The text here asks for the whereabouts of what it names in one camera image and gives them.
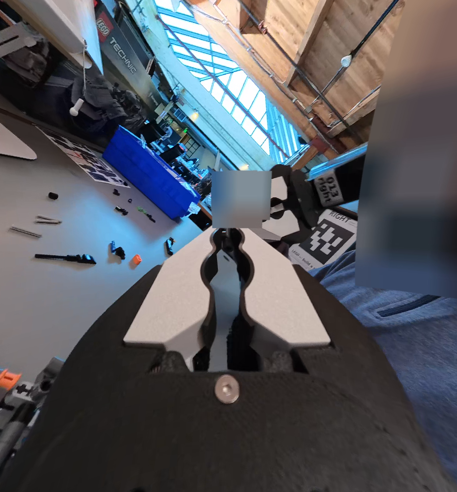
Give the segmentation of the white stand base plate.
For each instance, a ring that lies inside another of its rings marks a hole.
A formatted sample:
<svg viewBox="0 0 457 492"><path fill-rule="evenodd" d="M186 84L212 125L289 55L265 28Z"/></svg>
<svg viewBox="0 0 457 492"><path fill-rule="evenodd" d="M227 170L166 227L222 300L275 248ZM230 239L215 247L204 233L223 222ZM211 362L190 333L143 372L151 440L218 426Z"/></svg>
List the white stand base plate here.
<svg viewBox="0 0 457 492"><path fill-rule="evenodd" d="M37 35L23 21L0 31L0 58L37 43ZM36 153L0 123L0 155L35 160Z"/></svg>

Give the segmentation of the blue plastic bin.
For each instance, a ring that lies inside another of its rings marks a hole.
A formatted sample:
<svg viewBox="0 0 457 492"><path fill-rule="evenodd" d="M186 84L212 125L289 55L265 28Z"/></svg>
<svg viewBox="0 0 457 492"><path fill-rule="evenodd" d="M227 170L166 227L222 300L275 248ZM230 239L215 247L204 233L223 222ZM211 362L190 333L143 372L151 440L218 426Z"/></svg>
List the blue plastic bin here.
<svg viewBox="0 0 457 492"><path fill-rule="evenodd" d="M169 218L188 215L201 196L142 141L119 126L102 157Z"/></svg>

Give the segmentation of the small black lego connector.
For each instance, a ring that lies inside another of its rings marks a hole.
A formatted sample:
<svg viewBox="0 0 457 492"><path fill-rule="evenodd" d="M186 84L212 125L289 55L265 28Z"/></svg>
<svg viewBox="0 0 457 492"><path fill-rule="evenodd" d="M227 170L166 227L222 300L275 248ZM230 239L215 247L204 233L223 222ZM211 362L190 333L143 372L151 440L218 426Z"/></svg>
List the small black lego connector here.
<svg viewBox="0 0 457 492"><path fill-rule="evenodd" d="M227 260L237 263L237 256L234 252L234 243L232 241L232 233L230 229L218 229L219 238L221 241L221 251Z"/></svg>

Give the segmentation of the lego car chassis model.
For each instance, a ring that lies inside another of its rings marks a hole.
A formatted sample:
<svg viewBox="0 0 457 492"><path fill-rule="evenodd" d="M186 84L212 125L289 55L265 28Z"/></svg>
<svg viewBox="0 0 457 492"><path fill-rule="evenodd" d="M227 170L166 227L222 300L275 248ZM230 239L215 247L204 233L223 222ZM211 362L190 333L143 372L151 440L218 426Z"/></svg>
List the lego car chassis model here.
<svg viewBox="0 0 457 492"><path fill-rule="evenodd" d="M27 439L63 365L52 358L33 382L0 368L0 473Z"/></svg>

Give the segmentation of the black lego axle blue end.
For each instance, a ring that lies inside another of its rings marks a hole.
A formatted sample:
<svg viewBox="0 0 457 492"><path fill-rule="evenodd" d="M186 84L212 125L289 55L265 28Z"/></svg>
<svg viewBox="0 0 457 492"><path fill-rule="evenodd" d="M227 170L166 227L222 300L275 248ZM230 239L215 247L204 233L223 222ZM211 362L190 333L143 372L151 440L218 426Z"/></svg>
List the black lego axle blue end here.
<svg viewBox="0 0 457 492"><path fill-rule="evenodd" d="M96 265L96 261L93 256L88 254L83 255L51 255L51 254L35 254L35 259L42 260L60 260L66 262L73 262L78 264Z"/></svg>

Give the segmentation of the lego instruction booklet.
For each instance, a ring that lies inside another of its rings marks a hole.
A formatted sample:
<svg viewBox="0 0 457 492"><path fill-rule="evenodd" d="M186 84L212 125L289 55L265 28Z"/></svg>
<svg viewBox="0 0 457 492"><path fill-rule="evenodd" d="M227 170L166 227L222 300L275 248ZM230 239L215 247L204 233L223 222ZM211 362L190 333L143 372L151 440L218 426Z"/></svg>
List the lego instruction booklet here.
<svg viewBox="0 0 457 492"><path fill-rule="evenodd" d="M26 22L76 65L103 74L93 1L7 1Z"/></svg>

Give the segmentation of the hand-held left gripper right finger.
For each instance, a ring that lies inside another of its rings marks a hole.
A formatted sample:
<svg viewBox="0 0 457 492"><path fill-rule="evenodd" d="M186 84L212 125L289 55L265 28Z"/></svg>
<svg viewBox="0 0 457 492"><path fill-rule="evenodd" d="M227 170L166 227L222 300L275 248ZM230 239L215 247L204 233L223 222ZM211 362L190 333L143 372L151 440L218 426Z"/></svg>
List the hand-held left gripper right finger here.
<svg viewBox="0 0 457 492"><path fill-rule="evenodd" d="M330 336L293 264L250 229L234 229L240 282L234 370L257 371L274 354L327 348Z"/></svg>

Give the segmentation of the skylight window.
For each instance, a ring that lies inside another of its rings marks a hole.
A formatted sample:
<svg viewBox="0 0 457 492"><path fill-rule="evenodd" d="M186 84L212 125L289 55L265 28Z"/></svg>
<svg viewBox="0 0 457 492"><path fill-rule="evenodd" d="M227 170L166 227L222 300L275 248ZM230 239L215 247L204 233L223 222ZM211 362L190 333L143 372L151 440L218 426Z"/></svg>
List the skylight window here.
<svg viewBox="0 0 457 492"><path fill-rule="evenodd" d="M307 144L263 91L201 26L184 3L154 1L171 50L232 119L277 164Z"/></svg>

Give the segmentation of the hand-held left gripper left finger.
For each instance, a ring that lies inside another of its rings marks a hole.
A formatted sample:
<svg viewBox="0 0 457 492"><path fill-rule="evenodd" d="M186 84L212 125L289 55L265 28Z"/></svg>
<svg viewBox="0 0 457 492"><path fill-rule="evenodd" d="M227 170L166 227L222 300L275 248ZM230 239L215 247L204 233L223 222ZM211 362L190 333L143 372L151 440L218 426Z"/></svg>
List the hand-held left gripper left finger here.
<svg viewBox="0 0 457 492"><path fill-rule="evenodd" d="M207 229L163 262L123 342L131 347L160 347L182 355L194 370L194 356L206 345L201 327L209 312L210 290L201 276L213 254Z"/></svg>

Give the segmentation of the dark lego set box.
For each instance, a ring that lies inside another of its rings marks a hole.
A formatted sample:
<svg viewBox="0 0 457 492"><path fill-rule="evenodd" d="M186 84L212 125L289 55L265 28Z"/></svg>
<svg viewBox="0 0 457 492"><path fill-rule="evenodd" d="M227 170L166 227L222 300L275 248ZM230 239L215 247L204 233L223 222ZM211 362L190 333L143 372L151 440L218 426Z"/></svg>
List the dark lego set box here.
<svg viewBox="0 0 457 492"><path fill-rule="evenodd" d="M127 24L119 25L108 9L109 1L54 1L59 9L72 9L74 27L84 23L88 29L85 55L67 50L70 61L62 61L41 90L43 106L35 103L34 114L49 124L66 128L72 134L82 132L97 142L110 140L119 126L137 135L145 121L155 122L155 109L163 102L161 93L146 71L147 58L141 44L131 44L134 35ZM71 116L69 108L78 100L83 82L78 80L76 63L93 54L102 62L101 75L96 64L87 71L86 100L79 115Z"/></svg>

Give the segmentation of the white printed sign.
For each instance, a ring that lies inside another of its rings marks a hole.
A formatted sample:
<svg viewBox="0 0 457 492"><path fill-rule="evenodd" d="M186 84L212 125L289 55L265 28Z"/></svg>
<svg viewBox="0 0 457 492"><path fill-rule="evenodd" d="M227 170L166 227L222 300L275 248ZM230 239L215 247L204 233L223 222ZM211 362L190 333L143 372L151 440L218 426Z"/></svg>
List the white printed sign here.
<svg viewBox="0 0 457 492"><path fill-rule="evenodd" d="M329 265L354 246L356 232L357 220L327 209L310 235L289 248L289 260L307 272Z"/></svg>

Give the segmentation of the lego sticker sheet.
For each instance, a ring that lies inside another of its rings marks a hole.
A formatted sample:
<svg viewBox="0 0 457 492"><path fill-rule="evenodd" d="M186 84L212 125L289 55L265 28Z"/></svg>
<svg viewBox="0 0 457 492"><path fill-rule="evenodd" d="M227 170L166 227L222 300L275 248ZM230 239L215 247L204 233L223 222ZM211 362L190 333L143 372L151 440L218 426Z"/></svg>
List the lego sticker sheet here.
<svg viewBox="0 0 457 492"><path fill-rule="evenodd" d="M108 183L115 187L130 187L115 169L101 157L97 157L86 145L70 140L54 131L39 126L37 128L94 181Z"/></svg>

